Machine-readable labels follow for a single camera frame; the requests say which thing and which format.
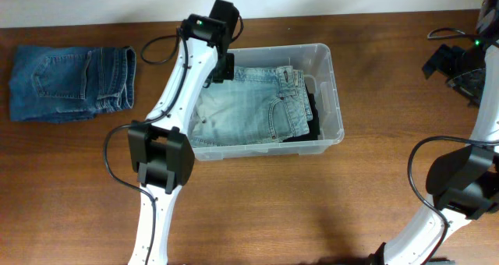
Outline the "light blue jeans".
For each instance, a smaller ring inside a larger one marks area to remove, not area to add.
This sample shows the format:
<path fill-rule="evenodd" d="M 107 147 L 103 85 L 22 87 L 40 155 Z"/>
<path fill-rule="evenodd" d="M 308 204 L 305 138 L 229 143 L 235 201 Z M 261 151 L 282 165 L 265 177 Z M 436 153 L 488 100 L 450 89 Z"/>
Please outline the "light blue jeans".
<path fill-rule="evenodd" d="M 232 80 L 201 90 L 189 141 L 197 148 L 280 143 L 309 136 L 312 121 L 302 70 L 236 67 Z"/>

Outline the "black garment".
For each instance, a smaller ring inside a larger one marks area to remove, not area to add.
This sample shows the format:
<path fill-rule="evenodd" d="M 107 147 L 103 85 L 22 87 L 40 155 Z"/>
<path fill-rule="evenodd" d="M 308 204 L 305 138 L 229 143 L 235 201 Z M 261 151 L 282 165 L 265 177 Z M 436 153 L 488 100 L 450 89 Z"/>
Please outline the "black garment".
<path fill-rule="evenodd" d="M 307 97 L 309 99 L 310 110 L 311 110 L 312 116 L 313 116 L 313 118 L 307 122 L 308 127 L 309 127 L 309 132 L 305 135 L 288 138 L 288 139 L 284 140 L 284 143 L 318 140 L 318 136 L 320 135 L 319 114 L 318 114 L 318 110 L 316 108 L 316 102 L 315 102 L 314 95 L 308 91 L 308 88 L 306 88 L 306 92 L 307 92 Z"/>

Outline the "dark blue jeans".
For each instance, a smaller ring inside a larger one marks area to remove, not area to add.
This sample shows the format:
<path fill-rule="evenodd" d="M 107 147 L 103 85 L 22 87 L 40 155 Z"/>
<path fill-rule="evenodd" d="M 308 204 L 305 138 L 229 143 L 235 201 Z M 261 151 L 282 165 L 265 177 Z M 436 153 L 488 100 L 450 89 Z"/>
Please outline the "dark blue jeans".
<path fill-rule="evenodd" d="M 134 105 L 136 52 L 20 45 L 9 81 L 14 122 L 75 122 Z"/>

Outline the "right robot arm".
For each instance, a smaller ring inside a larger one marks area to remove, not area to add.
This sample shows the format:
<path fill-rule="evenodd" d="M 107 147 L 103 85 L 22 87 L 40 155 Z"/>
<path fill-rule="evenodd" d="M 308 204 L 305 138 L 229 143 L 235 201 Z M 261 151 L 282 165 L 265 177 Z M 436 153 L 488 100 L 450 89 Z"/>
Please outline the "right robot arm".
<path fill-rule="evenodd" d="M 442 27 L 427 38 L 474 43 L 468 50 L 442 44 L 422 71 L 425 77 L 441 73 L 479 112 L 468 139 L 432 136 L 414 146 L 407 176 L 422 206 L 396 238 L 367 257 L 368 264 L 432 264 L 435 252 L 454 232 L 498 210 L 498 0 L 483 0 L 474 33 Z M 423 196 L 414 183 L 412 164 L 422 145 L 436 141 L 461 143 L 462 148 L 432 163 Z"/>

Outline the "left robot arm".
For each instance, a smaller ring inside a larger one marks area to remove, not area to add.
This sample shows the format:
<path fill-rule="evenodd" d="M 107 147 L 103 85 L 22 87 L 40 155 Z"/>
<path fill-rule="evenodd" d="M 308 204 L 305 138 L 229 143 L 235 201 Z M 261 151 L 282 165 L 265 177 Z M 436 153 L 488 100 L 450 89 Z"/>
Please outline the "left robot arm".
<path fill-rule="evenodd" d="M 179 28 L 179 53 L 167 86 L 145 122 L 128 129 L 133 170 L 140 191 L 140 216 L 131 264 L 166 264 L 175 201 L 193 170 L 187 134 L 200 91 L 234 77 L 228 52 L 236 39 L 239 10 L 216 0 L 209 16 L 190 15 Z"/>

